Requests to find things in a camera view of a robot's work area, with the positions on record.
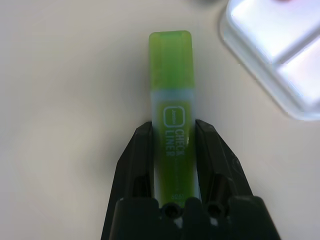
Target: white table surface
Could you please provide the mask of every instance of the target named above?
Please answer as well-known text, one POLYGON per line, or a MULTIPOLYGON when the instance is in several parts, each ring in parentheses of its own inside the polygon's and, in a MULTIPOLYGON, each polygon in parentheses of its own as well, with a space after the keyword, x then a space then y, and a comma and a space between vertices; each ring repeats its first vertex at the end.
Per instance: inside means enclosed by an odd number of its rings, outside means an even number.
POLYGON ((225 0, 0 3, 0 238, 99 240, 116 163, 151 119, 148 36, 189 30, 196 116, 284 240, 319 239, 320 123, 289 118, 222 44, 225 0))

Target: white plastic tray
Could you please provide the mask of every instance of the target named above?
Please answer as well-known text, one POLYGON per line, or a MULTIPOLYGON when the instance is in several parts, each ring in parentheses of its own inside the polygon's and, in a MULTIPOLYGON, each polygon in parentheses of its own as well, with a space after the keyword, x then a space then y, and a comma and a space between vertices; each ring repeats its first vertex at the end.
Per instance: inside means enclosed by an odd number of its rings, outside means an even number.
POLYGON ((320 119, 319 0, 231 0, 220 33, 294 118, 320 119))

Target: highlighter cap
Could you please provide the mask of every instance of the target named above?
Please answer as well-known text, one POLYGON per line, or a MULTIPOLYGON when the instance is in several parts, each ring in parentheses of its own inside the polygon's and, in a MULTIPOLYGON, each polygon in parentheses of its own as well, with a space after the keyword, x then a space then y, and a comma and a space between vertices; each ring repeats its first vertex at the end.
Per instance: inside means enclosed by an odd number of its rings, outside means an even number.
POLYGON ((154 32, 149 36, 151 90, 195 87, 191 34, 154 32))

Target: highlighter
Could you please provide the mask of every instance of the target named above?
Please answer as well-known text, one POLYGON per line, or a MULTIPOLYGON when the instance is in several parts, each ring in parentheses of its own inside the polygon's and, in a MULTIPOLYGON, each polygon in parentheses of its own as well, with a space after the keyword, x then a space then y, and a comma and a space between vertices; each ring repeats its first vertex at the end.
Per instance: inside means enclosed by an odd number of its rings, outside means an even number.
POLYGON ((149 36, 154 197, 159 205, 198 197, 195 80, 188 31, 149 36))

